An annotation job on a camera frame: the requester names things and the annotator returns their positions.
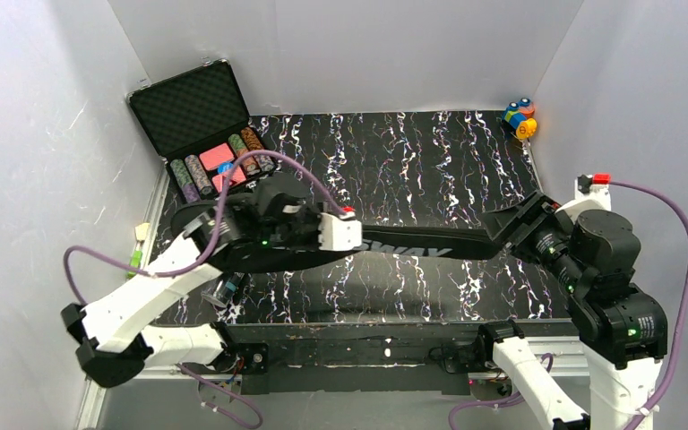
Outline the black shuttlecock tube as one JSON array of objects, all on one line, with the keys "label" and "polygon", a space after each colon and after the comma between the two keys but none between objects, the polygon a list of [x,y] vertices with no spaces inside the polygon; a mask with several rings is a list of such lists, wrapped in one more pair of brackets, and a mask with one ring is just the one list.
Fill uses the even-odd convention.
[{"label": "black shuttlecock tube", "polygon": [[245,273],[224,272],[206,284],[201,291],[201,297],[218,309],[227,308],[233,303],[233,297],[244,280]]}]

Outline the black Crossway racket bag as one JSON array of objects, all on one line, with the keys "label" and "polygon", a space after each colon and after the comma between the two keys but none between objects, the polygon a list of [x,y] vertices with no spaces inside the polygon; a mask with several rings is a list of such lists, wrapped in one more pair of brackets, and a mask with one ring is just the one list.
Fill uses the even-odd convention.
[{"label": "black Crossway racket bag", "polygon": [[208,253],[206,264],[221,272],[265,273],[311,269],[362,252],[482,261],[502,250],[483,229],[363,224],[362,245],[356,251],[274,248],[272,231],[281,209],[285,205],[305,204],[317,204],[322,213],[337,214],[323,204],[305,199],[255,200],[247,194],[228,198],[222,213],[217,212],[214,202],[188,204],[173,217],[171,228],[178,236],[160,255],[173,268],[181,268],[196,262],[216,237],[218,242]]}]

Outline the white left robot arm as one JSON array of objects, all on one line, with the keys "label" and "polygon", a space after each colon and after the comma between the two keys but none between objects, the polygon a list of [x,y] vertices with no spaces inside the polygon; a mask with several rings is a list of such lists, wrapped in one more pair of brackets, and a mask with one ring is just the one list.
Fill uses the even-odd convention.
[{"label": "white left robot arm", "polygon": [[81,370],[111,388],[146,367],[214,365],[229,343],[217,329],[204,324],[160,330],[152,321],[221,275],[298,271],[338,259],[319,248],[312,198],[308,185],[277,173],[250,193],[227,196],[220,220],[215,201],[182,207],[172,219],[176,238],[148,267],[154,277],[137,274],[97,301],[62,310],[65,328],[78,344]]}]

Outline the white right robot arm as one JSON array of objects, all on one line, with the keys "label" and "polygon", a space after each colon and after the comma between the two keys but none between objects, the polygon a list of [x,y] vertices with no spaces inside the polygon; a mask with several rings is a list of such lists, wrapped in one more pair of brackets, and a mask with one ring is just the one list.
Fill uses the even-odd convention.
[{"label": "white right robot arm", "polygon": [[624,429],[645,418],[667,353],[667,316],[633,283],[641,243],[611,209],[606,186],[566,204],[535,192],[483,215],[487,234],[558,281],[587,360],[590,405],[580,407],[540,364],[513,321],[483,325],[477,345],[512,380],[542,429]]}]

